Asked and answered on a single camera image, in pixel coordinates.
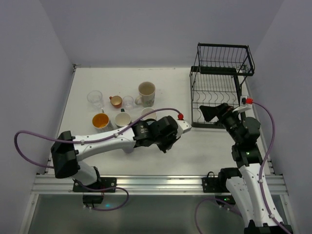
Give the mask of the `clear faceted glass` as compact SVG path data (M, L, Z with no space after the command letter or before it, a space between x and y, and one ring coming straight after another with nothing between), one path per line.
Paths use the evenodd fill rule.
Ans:
M157 120L157 114L156 112L153 112L154 108L152 107L146 107L141 111L141 119L142 120Z

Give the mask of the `light blue faceted mug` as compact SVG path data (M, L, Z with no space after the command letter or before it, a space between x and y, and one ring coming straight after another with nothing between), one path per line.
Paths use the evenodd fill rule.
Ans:
M122 128L131 123L132 123L131 116L127 112L125 112L125 110L122 108L120 110L120 113L118 113L115 117L115 125L117 126L117 128Z

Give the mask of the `beige seahorse mug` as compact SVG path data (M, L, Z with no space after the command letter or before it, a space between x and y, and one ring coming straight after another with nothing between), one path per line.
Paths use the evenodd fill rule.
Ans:
M138 86L139 95L135 99L136 105L152 107L155 101L156 87L151 82L143 82Z

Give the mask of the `small clear glass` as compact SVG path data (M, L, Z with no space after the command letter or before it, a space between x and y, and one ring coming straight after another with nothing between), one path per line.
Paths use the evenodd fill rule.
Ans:
M134 99L132 96L125 96L122 99L122 103L123 103L124 109L131 110L131 109L133 109L133 106L134 106Z

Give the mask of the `orange ceramic mug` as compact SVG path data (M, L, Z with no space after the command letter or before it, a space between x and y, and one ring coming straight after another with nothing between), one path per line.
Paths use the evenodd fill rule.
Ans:
M110 99L110 104L114 108L120 108L122 106L122 98L120 96L112 96L112 97L109 97L109 99Z

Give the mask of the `white floral mug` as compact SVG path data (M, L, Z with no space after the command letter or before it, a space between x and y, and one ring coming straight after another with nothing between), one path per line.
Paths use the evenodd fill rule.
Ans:
M92 125L97 133L104 133L114 130L110 117L104 111L96 114L92 118Z

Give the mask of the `clear plastic tumbler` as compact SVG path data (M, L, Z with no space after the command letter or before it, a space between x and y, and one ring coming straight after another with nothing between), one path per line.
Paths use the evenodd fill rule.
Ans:
M101 110L104 106L102 92L98 90L93 90L87 95L87 100L91 103L97 110Z

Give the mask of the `dark teal cup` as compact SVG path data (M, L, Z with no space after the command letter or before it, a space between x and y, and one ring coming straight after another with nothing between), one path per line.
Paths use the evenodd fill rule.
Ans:
M152 118L148 118L146 120L144 120L148 125L151 125L152 123L156 122L155 119L152 119Z

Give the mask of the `lavender plastic cup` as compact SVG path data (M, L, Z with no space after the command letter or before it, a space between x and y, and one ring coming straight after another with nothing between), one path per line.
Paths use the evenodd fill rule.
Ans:
M123 151L126 153L126 154L130 154L134 151L133 148L127 148L127 149L123 149Z

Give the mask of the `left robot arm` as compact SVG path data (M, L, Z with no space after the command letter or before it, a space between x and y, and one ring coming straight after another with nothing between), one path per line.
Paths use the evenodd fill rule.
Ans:
M84 162L86 158L117 149L129 152L152 144L165 153L180 139L183 123L167 116L156 121L139 120L133 125L89 136L72 136L70 131L65 131L51 148L55 177L72 178L92 187L100 182L100 176L95 166Z

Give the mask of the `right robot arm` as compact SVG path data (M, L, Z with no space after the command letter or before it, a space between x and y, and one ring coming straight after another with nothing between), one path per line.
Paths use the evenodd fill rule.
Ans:
M265 158L257 145L260 122L253 117L240 120L239 113L249 105L234 108L226 103L216 107L200 106L206 121L217 118L234 140L232 157L235 168L223 168L218 174L221 187L235 200L243 218L246 234L291 234L291 225L284 223L272 199L263 173Z

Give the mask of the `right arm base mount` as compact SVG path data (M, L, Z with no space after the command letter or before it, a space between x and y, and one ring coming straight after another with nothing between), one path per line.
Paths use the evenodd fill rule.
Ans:
M218 176L214 172L210 171L208 174L201 179L202 189L204 193L229 193L226 188L226 180L232 177L242 177L240 171L237 168L222 168L218 173ZM218 205L227 206L228 208L233 208L235 205L234 198L230 196L215 195Z

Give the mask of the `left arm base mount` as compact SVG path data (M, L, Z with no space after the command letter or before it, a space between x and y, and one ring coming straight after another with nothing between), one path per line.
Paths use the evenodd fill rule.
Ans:
M78 183L77 180L74 180L73 192L75 193L84 193L82 196L82 203L88 208L95 208L97 205L100 205L104 200L105 192L97 192L95 195L89 195L88 193L93 192L93 190L100 190L105 188L114 187L117 185L116 177L100 177L97 182L91 185L85 185L84 188Z

